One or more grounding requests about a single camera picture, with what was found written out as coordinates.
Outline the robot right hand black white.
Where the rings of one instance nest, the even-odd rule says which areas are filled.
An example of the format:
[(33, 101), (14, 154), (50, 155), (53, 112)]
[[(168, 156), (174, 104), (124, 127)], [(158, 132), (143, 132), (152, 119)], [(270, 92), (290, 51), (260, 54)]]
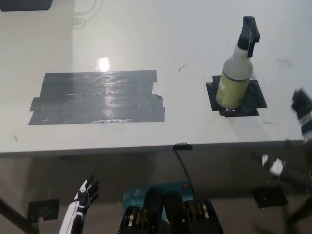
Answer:
[(267, 154), (261, 157), (261, 164), (280, 180), (300, 187), (310, 187), (312, 185), (312, 99), (303, 89), (298, 89), (293, 93), (291, 108), (296, 113), (301, 126), (308, 171), (301, 173), (280, 158)]

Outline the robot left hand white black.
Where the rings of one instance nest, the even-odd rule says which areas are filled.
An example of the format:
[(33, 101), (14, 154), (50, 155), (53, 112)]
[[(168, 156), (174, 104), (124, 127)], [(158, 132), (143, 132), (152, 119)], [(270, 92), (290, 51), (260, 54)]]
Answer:
[(98, 185), (99, 181), (94, 180), (93, 175), (83, 182), (72, 202), (75, 206), (75, 216), (84, 218), (91, 204), (98, 198)]

